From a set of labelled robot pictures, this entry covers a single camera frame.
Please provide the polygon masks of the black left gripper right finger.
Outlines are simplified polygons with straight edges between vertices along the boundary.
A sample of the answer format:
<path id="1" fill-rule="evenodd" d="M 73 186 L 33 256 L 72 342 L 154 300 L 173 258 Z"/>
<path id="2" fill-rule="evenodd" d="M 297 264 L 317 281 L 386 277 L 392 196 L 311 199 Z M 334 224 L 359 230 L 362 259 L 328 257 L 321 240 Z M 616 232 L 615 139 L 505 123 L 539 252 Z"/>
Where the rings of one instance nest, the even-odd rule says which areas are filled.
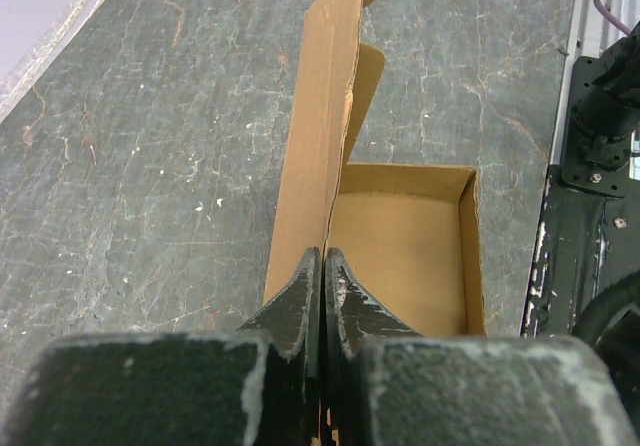
<path id="1" fill-rule="evenodd" d="M 356 278 L 345 255 L 331 247 L 325 260 L 325 311 L 330 361 L 351 360 L 364 340 L 421 337 Z"/>

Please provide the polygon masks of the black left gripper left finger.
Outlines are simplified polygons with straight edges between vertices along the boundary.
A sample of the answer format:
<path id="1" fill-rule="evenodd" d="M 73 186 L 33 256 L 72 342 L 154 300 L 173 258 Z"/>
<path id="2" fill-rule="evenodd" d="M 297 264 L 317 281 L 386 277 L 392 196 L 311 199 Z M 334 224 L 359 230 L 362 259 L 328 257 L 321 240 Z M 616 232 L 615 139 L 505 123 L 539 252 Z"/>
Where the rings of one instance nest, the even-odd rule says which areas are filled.
<path id="1" fill-rule="evenodd" d="M 289 282 L 238 330 L 265 333 L 283 358 L 302 355 L 307 366 L 317 366 L 320 288 L 321 254 L 307 248 Z"/>

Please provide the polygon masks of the brown cardboard box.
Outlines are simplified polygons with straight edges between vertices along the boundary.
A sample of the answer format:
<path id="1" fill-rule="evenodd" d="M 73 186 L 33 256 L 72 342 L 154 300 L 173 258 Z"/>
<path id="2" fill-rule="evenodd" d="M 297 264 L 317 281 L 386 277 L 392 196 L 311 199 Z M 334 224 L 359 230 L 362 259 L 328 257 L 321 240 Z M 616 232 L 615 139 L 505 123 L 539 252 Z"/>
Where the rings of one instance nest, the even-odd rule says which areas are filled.
<path id="1" fill-rule="evenodd" d="M 264 296 L 306 249 L 339 250 L 419 333 L 482 335 L 475 170 L 350 158 L 385 64 L 360 39 L 373 1 L 314 0 L 306 13 Z"/>

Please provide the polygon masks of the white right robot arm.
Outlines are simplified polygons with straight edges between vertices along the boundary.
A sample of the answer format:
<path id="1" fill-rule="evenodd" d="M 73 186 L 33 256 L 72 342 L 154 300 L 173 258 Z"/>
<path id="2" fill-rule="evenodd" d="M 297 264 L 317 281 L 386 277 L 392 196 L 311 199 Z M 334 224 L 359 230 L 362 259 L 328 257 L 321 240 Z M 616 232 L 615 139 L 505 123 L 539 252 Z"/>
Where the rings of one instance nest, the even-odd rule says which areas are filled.
<path id="1" fill-rule="evenodd" d="M 639 125 L 639 28 L 598 58 L 581 56 L 571 120 L 584 144 L 584 159 L 617 171 L 630 158 L 628 141 Z"/>

